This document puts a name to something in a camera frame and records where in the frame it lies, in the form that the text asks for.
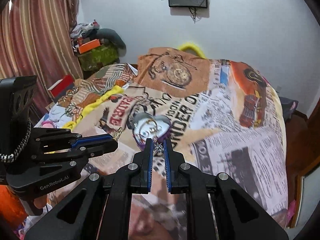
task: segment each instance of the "bed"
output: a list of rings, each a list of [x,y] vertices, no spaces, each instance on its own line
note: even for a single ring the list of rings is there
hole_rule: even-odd
[[[121,89],[85,111],[114,85]],[[58,105],[67,109],[73,132],[113,134],[119,127],[123,132],[115,152],[90,159],[80,180],[48,195],[52,206],[90,173],[110,174],[130,163],[143,142],[134,120],[148,113],[169,120],[174,150],[188,163],[208,174],[228,173],[285,227],[288,189],[281,104],[267,80],[249,65],[152,48],[138,58],[138,72],[130,64],[103,67]],[[132,197],[129,238],[186,239],[185,196],[167,192],[162,156],[154,157],[152,178],[148,195]]]

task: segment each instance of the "bedspread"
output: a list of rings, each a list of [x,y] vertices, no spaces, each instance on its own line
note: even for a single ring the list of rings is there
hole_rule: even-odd
[[[110,174],[140,151],[133,119],[141,112],[170,120],[175,151],[202,172],[228,173],[272,217],[285,226],[286,137],[279,98],[249,65],[208,60],[172,48],[152,48],[138,60],[138,76],[88,114],[74,129],[83,136],[122,127],[119,148],[90,159],[92,172]],[[81,180],[49,195],[55,205]],[[130,239],[186,239],[186,200],[170,195],[164,159],[155,156],[148,195],[133,195]]]

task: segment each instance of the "yellow towel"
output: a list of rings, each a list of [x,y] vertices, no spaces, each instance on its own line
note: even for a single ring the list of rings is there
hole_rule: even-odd
[[[114,94],[121,94],[123,93],[124,89],[115,85],[111,90],[107,91],[105,94],[103,94],[100,98],[98,98],[94,103],[87,105],[80,115],[80,117],[74,122],[70,121],[67,122],[62,128],[64,129],[71,129],[73,130],[78,123],[86,116],[88,115],[92,110],[96,109],[99,105],[101,105],[104,101],[106,101],[110,96]]]

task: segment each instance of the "braided chain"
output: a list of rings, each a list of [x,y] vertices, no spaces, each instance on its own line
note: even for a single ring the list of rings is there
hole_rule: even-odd
[[[27,132],[25,137],[22,139],[22,141],[19,143],[18,147],[14,150],[13,153],[7,155],[7,154],[0,154],[0,161],[4,162],[4,163],[12,163],[14,162],[19,154],[23,151],[23,149],[25,148],[25,146],[28,143],[28,140],[30,138],[30,133],[31,133],[31,122],[28,121],[28,125],[27,125]]]

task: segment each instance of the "silver screw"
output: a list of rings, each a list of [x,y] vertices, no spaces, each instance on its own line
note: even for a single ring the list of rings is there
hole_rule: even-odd
[[[228,174],[222,172],[219,174],[219,179],[221,180],[227,180],[229,178]]]
[[[128,165],[128,169],[129,170],[135,170],[136,168],[138,168],[138,165],[137,164],[135,164],[135,163],[130,163],[129,165]]]
[[[99,179],[99,174],[98,173],[92,173],[89,176],[89,179],[92,180],[92,181],[95,181],[95,180]]]
[[[189,163],[183,163],[180,165],[181,169],[183,170],[188,170],[190,169],[190,164]]]

